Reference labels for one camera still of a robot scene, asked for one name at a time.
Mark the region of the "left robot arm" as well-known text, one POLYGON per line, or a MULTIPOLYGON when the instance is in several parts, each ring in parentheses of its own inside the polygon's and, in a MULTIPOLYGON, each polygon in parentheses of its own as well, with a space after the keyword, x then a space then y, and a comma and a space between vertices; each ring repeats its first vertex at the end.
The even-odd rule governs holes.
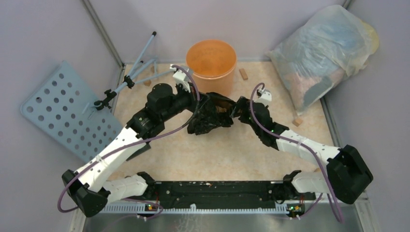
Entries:
POLYGON ((164 138, 188 125, 161 134, 165 122, 184 110, 197 114, 200 92, 195 84, 176 86, 177 94, 168 84, 157 84, 147 96, 145 107, 137 112, 118 136, 91 161, 75 171, 62 175, 64 193, 86 216, 93 217, 109 203, 140 196, 144 200, 155 194, 154 180, 145 172, 110 181, 109 176, 124 162, 149 149, 151 141, 164 138))

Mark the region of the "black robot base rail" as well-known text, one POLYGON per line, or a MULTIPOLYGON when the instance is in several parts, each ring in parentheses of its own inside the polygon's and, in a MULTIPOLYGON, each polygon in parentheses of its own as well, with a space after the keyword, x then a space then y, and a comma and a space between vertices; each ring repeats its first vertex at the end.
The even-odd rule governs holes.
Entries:
POLYGON ((299 193, 289 181, 154 181, 136 200, 152 201, 164 209, 273 209, 286 201, 315 200, 299 193))

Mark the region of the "black trash bag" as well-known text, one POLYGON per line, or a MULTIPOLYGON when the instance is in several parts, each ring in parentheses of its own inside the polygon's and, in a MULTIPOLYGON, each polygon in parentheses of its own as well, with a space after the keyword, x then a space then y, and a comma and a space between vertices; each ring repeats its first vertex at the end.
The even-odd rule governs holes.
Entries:
POLYGON ((216 128, 233 125, 232 110, 236 102, 216 92, 200 93, 199 108, 192 106, 193 119, 187 126, 189 134, 202 135, 216 128))

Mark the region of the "large translucent trash bag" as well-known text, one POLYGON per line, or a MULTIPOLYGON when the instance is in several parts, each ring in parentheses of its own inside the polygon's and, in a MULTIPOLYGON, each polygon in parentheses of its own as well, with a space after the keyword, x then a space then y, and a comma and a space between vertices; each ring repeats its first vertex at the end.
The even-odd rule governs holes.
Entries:
POLYGON ((379 48, 376 30, 340 5, 319 10, 266 52, 302 115, 340 82, 356 75, 379 48))

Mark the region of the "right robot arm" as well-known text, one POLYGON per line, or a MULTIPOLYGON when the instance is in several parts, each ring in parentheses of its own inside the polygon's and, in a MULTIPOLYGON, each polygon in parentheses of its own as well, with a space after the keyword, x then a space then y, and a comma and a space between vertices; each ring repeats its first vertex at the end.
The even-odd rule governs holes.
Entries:
POLYGON ((289 199, 314 192, 353 204, 374 179, 355 147, 324 145, 299 135, 273 121, 268 108, 262 103, 241 97, 229 112, 231 117, 250 125, 265 146, 318 165, 318 172, 294 171, 290 175, 290 182, 283 186, 283 192, 289 199))

